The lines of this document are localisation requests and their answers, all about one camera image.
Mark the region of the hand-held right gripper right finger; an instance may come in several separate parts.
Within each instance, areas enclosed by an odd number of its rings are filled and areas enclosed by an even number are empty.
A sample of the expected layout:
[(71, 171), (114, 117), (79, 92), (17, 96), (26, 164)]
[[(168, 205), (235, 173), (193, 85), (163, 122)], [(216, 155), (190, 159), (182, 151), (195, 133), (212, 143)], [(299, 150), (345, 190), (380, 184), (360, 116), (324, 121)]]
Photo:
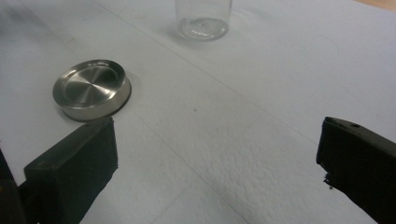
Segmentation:
[(325, 182), (378, 224), (396, 224), (396, 143), (359, 124), (323, 120), (316, 162)]

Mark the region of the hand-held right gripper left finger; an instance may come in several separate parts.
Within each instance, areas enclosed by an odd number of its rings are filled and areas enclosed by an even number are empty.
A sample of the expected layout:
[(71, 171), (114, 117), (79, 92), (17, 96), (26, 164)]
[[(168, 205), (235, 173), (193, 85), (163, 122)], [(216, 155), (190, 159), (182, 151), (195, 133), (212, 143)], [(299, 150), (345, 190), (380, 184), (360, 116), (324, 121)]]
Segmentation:
[(79, 224), (118, 169), (111, 117), (90, 121), (25, 168), (38, 193), (45, 224)]

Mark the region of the clear glass jar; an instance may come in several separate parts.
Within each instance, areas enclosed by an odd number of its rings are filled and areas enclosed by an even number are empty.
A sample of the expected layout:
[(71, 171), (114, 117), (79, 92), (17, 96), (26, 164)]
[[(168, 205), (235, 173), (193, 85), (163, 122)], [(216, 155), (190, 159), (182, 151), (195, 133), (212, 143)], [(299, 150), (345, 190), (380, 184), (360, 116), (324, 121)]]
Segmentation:
[(184, 38), (213, 41), (229, 32), (233, 0), (175, 0), (176, 28)]

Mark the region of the round steel jar lid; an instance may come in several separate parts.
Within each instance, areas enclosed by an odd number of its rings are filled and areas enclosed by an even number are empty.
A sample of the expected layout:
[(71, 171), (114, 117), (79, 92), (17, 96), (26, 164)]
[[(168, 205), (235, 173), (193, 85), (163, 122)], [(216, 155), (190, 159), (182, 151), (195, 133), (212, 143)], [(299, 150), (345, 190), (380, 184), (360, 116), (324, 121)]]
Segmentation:
[(119, 111), (132, 85), (124, 69), (110, 60), (90, 60), (64, 72), (54, 83), (52, 96), (67, 117), (94, 120)]

